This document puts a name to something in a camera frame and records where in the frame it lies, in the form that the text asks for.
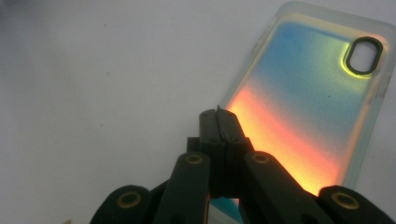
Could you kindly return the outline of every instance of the iridescent phone case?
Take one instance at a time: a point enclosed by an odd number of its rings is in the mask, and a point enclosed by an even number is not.
[[[222,106],[256,150],[306,190],[353,188],[395,64],[395,27],[292,2],[277,13]],[[375,47],[367,70],[351,55]]]

